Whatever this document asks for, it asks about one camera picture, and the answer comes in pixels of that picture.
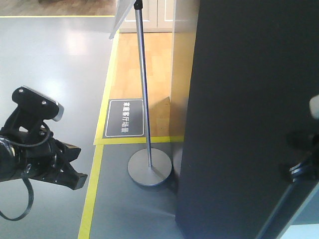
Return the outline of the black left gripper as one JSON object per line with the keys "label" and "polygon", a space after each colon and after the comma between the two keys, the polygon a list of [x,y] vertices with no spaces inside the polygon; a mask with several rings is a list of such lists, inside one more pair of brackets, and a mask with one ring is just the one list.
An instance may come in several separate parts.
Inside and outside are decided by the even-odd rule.
{"label": "black left gripper", "polygon": [[81,148],[54,139],[53,133],[41,129],[35,142],[16,143],[14,178],[22,177],[62,184],[72,190],[81,189],[88,177],[77,172],[71,165]]}

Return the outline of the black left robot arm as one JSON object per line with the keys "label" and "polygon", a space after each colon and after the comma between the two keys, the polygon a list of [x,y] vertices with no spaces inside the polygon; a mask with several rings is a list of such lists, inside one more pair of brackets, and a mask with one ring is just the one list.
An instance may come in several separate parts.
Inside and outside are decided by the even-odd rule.
{"label": "black left robot arm", "polygon": [[20,179],[24,170],[27,178],[66,186],[72,190],[84,186],[87,174],[77,172],[71,165],[81,148],[61,142],[53,133],[42,145],[21,147],[10,143],[6,135],[0,137],[0,181]]}

